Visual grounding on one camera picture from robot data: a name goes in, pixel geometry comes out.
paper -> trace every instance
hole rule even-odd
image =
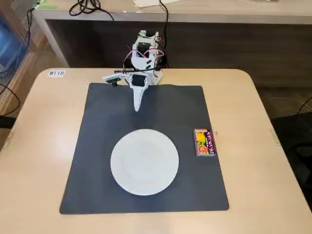
[[[160,5],[159,0],[133,0],[138,7],[147,7],[147,6],[158,6]],[[163,4],[168,4],[181,0],[161,0]]]

cable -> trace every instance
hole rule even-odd
[[[73,13],[73,10],[79,6],[79,11],[77,13]],[[71,16],[79,16],[80,14],[84,13],[84,14],[91,14],[95,11],[101,11],[106,13],[107,15],[110,16],[110,18],[112,19],[113,22],[116,22],[114,17],[112,16],[111,13],[109,13],[108,11],[104,10],[101,7],[101,2],[99,0],[77,0],[77,3],[75,3],[70,9],[69,9],[69,14]],[[131,50],[130,46],[127,44],[125,38],[122,35],[121,29],[116,26],[117,30],[119,31],[120,37],[122,38],[122,40],[124,41],[124,43],[126,44],[126,46],[128,47],[129,50]]]
[[[161,52],[161,53],[162,53],[161,55],[156,55],[156,57],[162,57],[162,56],[165,55],[165,53],[164,53],[163,51],[158,50],[158,49],[156,49],[156,48],[152,48],[152,49],[149,49],[149,50],[145,51],[145,53],[144,53],[143,55],[145,55],[146,53],[148,53],[148,52],[151,51],[151,50],[156,50],[157,52]]]
[[[298,102],[298,103],[300,103],[300,104],[303,104],[305,107],[307,107],[308,109],[312,110],[312,107],[310,107],[310,106],[308,106],[307,104],[304,104],[303,102],[298,101],[298,100],[296,100],[296,99],[287,98],[287,97],[273,97],[273,98],[271,98],[271,100],[276,100],[276,99],[284,99],[284,100],[295,101],[295,102]]]
[[[0,117],[5,117],[5,116],[8,116],[9,114],[15,112],[19,107],[20,107],[20,104],[21,104],[21,101],[20,101],[20,98],[12,91],[12,89],[10,89],[8,86],[4,85],[4,84],[0,84],[0,86],[2,86],[4,89],[7,89],[9,90],[13,95],[14,97],[17,99],[17,101],[19,102],[17,107],[15,107],[12,111],[9,111],[8,113],[5,113],[3,115],[0,115]]]
[[[169,20],[169,11],[168,11],[168,8],[165,6],[165,4],[162,3],[161,0],[159,0],[159,3],[161,5],[161,7],[166,11],[166,23],[165,23],[165,28],[164,28],[164,40],[165,40],[164,49],[166,50],[166,46],[167,46],[167,26],[168,26],[168,20]]]
[[[299,109],[299,111],[297,112],[296,115],[299,115],[299,114],[300,114],[302,108],[303,108],[311,99],[312,99],[312,96],[311,96],[306,102],[304,102],[304,103],[302,104],[302,106],[300,107],[300,109]]]

table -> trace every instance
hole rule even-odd
[[[66,69],[64,78],[49,78],[49,70],[39,74],[0,153],[4,233],[311,233],[312,214],[251,78],[239,70],[168,69],[161,81],[202,85],[228,211],[61,215],[88,85],[112,72]]]

label sticker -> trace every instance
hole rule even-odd
[[[64,70],[50,70],[48,77],[64,77]]]

black cable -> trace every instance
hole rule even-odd
[[[79,6],[79,11],[77,13],[74,13],[73,10]],[[84,14],[91,14],[95,11],[101,11],[106,13],[107,15],[110,16],[110,18],[112,19],[113,22],[116,22],[114,17],[112,16],[111,13],[109,13],[108,11],[104,10],[101,7],[101,2],[99,0],[77,0],[77,3],[75,3],[70,9],[69,9],[69,14],[71,16],[79,16],[80,14],[84,13]],[[119,31],[119,34],[122,38],[122,40],[124,41],[124,43],[126,44],[126,46],[128,47],[129,50],[131,50],[130,46],[127,44],[125,38],[123,37],[123,34],[121,32],[121,29],[119,27],[117,27],[117,30]]]
[[[302,106],[300,107],[300,109],[299,109],[299,111],[297,112],[296,116],[300,114],[302,108],[303,108],[311,99],[312,99],[312,96],[311,96],[306,102],[304,102],[304,103],[302,104]]]
[[[9,112],[7,112],[7,113],[5,113],[3,115],[0,115],[0,117],[5,117],[5,116],[8,116],[9,114],[15,112],[20,107],[21,101],[20,101],[20,98],[8,86],[6,86],[4,84],[0,84],[0,86],[2,86],[3,89],[9,90],[14,95],[14,97],[17,99],[17,101],[19,102],[17,107],[15,107],[12,111],[9,111]]]
[[[155,42],[159,45],[159,47],[162,49],[162,52],[164,53],[164,56],[162,56],[159,59],[159,64],[164,64],[164,59],[166,59],[165,63],[166,63],[166,68],[169,68],[169,61],[168,61],[168,57],[167,57],[167,53],[165,48],[158,42],[155,40]]]
[[[163,4],[161,0],[159,0],[159,3],[163,7],[163,9],[166,11],[166,22],[165,22],[165,28],[164,28],[164,40],[165,40],[164,50],[166,50],[166,46],[167,46],[167,26],[168,26],[168,20],[169,20],[169,11],[168,11],[168,8],[166,7],[166,5]]]

